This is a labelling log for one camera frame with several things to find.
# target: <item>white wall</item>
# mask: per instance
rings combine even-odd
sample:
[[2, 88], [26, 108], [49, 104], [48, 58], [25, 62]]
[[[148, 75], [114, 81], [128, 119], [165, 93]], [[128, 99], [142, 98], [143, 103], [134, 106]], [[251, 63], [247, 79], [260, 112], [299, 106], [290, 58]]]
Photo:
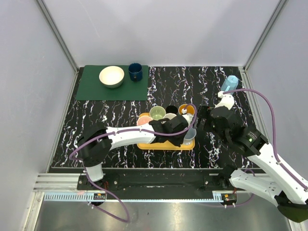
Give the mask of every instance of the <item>white wall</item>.
[[[308, 1], [290, 0], [248, 70], [276, 113], [279, 154], [308, 179]], [[259, 104], [271, 132], [267, 105]]]
[[45, 0], [79, 66], [244, 65], [279, 0]]
[[0, 229], [16, 231], [74, 73], [34, 0], [1, 0], [0, 22]]

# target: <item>white bowl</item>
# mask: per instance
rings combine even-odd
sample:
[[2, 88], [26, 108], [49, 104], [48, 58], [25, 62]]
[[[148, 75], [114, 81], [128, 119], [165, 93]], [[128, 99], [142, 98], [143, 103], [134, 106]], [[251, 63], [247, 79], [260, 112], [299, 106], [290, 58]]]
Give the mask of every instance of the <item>white bowl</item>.
[[100, 81], [108, 88], [121, 86], [124, 80], [124, 71], [118, 66], [108, 66], [100, 72]]

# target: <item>green cup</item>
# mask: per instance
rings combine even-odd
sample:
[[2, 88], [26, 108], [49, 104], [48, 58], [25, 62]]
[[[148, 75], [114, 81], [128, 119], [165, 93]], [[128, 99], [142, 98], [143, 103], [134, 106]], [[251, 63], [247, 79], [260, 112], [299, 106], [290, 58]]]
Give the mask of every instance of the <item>green cup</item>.
[[161, 106], [155, 106], [150, 109], [150, 117], [153, 120], [160, 120], [164, 118], [165, 115], [166, 115], [166, 111]]

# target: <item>pink cup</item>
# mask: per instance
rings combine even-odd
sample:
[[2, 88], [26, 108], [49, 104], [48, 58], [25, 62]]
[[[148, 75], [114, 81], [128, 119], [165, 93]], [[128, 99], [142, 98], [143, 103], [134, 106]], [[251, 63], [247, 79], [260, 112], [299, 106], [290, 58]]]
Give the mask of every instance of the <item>pink cup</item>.
[[142, 116], [137, 120], [137, 126], [144, 125], [152, 121], [153, 119], [149, 116]]

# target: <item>table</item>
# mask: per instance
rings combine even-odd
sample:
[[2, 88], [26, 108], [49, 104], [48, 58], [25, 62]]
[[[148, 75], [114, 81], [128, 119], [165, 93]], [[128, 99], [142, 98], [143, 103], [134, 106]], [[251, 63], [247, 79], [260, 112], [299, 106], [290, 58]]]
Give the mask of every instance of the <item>table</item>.
[[[228, 75], [241, 79], [238, 67], [193, 66], [193, 67], [150, 67], [148, 99], [146, 101], [76, 101], [75, 95], [81, 78], [82, 68], [64, 120], [62, 132], [50, 165], [49, 172], [74, 172], [81, 164], [68, 159], [77, 148], [82, 131], [97, 122], [111, 127], [135, 126], [138, 115], [149, 112], [151, 107], [161, 105], [180, 106], [194, 103], [214, 106], [218, 103], [217, 93]], [[233, 107], [245, 125], [254, 126], [252, 112], [246, 94], [235, 93]], [[114, 149], [106, 156], [106, 168], [223, 168], [227, 164], [236, 167], [257, 167], [227, 147], [221, 145], [212, 133], [198, 130], [196, 145], [190, 151], [140, 150], [136, 145]]]

